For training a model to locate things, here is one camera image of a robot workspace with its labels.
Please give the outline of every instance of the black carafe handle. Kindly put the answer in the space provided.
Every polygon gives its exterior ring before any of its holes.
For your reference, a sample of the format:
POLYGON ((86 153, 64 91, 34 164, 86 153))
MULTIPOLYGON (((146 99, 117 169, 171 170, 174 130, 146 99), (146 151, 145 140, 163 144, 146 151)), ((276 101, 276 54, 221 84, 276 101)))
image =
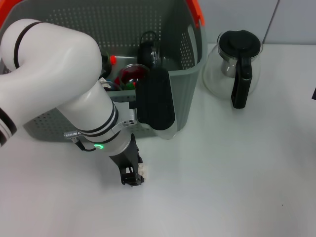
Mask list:
POLYGON ((235 109, 245 108, 251 80, 251 59, 239 58, 236 63, 235 83, 232 91, 232 102, 235 109))

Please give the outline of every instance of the white wall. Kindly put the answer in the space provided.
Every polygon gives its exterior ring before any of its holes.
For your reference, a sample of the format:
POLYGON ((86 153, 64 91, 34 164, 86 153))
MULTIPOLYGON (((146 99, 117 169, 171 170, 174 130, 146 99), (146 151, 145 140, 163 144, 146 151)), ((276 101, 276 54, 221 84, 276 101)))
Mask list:
POLYGON ((280 0, 265 43, 316 44, 316 0, 280 0))
POLYGON ((248 30, 264 39, 277 0, 199 0, 209 43, 227 30, 248 30))

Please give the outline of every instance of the basket handle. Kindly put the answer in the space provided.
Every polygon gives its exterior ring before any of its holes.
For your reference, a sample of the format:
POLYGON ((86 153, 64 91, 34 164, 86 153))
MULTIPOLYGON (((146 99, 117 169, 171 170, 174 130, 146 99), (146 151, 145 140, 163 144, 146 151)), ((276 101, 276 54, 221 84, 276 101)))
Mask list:
POLYGON ((0 28, 11 9, 22 0, 0 0, 0 28))
POLYGON ((192 13, 196 28, 199 28, 199 20, 201 20, 202 26, 205 26, 205 20, 203 12, 199 6, 198 0, 186 0, 189 6, 189 9, 192 13))

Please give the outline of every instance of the white table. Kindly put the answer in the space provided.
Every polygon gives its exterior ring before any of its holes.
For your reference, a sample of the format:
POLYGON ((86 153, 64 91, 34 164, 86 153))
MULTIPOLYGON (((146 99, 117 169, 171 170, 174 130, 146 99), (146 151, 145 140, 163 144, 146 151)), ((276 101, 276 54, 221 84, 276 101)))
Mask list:
POLYGON ((149 169, 140 187, 121 185, 101 152, 21 129, 0 150, 0 236, 314 237, 315 55, 265 45, 243 110, 199 81, 174 139, 137 141, 149 169))

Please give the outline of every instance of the gray plastic basket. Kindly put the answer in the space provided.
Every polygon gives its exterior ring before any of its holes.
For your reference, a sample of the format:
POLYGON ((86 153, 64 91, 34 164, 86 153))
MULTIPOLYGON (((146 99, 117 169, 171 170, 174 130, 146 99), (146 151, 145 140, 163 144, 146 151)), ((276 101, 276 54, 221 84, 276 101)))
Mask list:
MULTIPOLYGON (((137 48, 145 31, 155 31, 169 71, 178 130, 188 119, 200 69, 206 62, 205 28, 196 27, 185 0, 23 0, 15 5, 0 29, 0 39, 13 22, 32 18, 92 36, 100 50, 119 56, 120 63, 137 61, 137 48)), ((0 72, 9 71, 0 62, 0 72)), ((135 91, 108 92, 113 101, 135 99, 135 91)), ((29 121, 24 128, 43 141, 65 141, 63 133, 75 130, 53 109, 29 121)), ((136 137, 154 136, 150 129, 131 127, 136 137)))

